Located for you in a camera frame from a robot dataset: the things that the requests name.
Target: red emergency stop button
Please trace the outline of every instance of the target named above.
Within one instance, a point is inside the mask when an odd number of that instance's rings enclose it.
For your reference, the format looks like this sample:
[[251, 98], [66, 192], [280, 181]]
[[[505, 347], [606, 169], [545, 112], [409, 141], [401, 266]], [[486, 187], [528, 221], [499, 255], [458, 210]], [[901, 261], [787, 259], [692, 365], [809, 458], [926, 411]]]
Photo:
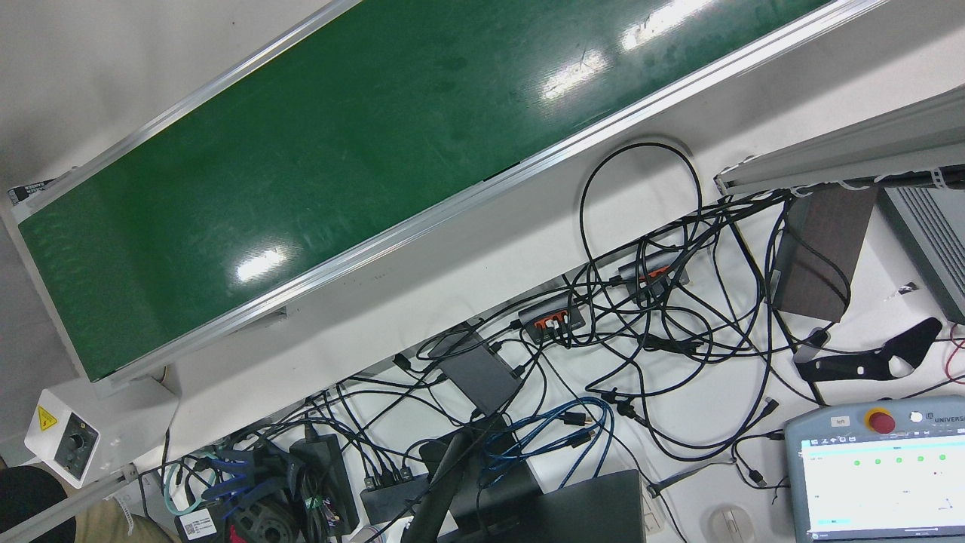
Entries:
[[874, 410], [868, 413], [868, 426], [879, 434], [891, 434], [895, 431], [895, 419], [884, 410]]

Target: barcode sticker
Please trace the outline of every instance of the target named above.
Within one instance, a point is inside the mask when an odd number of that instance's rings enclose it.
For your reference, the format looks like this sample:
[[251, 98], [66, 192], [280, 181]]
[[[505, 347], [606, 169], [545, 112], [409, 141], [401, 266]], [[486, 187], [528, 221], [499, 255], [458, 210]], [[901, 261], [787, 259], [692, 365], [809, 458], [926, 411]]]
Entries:
[[184, 535], [189, 540], [198, 539], [206, 535], [213, 535], [218, 532], [218, 528], [211, 521], [211, 514], [207, 509], [201, 509], [193, 513], [188, 513], [179, 517], [181, 527], [184, 528]]

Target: knob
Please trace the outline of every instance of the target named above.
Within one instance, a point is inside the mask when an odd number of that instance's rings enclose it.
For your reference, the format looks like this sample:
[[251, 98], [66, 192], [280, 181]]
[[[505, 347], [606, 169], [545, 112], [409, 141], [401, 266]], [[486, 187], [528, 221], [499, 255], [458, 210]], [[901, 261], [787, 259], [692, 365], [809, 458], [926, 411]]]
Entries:
[[891, 415], [879, 411], [868, 418], [868, 426], [879, 434], [891, 434], [895, 431], [895, 420]]
[[84, 446], [84, 438], [80, 434], [73, 434], [67, 438], [67, 447], [70, 450], [77, 450]]

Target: yellow warning sign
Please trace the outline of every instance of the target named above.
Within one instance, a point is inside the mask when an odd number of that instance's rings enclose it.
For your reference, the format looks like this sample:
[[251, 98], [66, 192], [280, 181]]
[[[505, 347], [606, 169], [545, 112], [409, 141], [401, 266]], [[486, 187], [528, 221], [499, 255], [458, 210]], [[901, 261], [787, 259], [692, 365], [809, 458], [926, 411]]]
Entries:
[[50, 411], [44, 409], [43, 407], [37, 406], [37, 414], [41, 416], [41, 432], [50, 428], [54, 424], [57, 424], [57, 417], [50, 414]]

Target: aluminum frame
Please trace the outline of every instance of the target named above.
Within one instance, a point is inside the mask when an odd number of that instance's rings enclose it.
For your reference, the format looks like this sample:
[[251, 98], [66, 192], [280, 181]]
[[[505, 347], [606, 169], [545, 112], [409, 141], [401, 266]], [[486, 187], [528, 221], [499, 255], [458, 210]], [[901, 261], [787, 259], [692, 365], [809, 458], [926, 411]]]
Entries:
[[725, 169], [722, 194], [935, 171], [965, 157], [965, 86]]
[[[69, 172], [50, 189], [37, 193], [14, 208], [17, 223], [30, 214], [83, 183], [108, 164], [167, 128], [182, 116], [234, 84], [248, 73], [295, 45], [360, 0], [335, 0], [255, 53], [225, 71], [192, 95], [138, 129], [127, 138]], [[449, 219], [492, 201], [527, 179], [605, 140], [627, 132], [637, 124], [699, 92], [731, 77], [752, 70], [794, 48], [813, 40], [844, 23], [865, 14], [888, 0], [837, 0], [790, 22], [770, 34], [725, 55], [663, 89], [636, 101], [547, 149], [529, 157], [486, 183], [470, 186], [431, 208], [389, 228], [365, 242], [302, 273], [288, 283], [250, 300], [220, 317], [193, 329], [150, 353], [143, 355], [95, 383], [98, 394], [107, 396], [127, 383], [147, 376], [152, 370], [178, 357], [196, 351], [228, 333], [241, 329], [285, 304], [304, 296], [339, 277], [365, 266], [374, 259], [421, 238]]]
[[0, 533], [0, 543], [29, 543], [60, 526], [137, 479], [137, 469], [127, 464], [118, 472], [81, 489], [77, 494], [59, 501], [37, 515]]

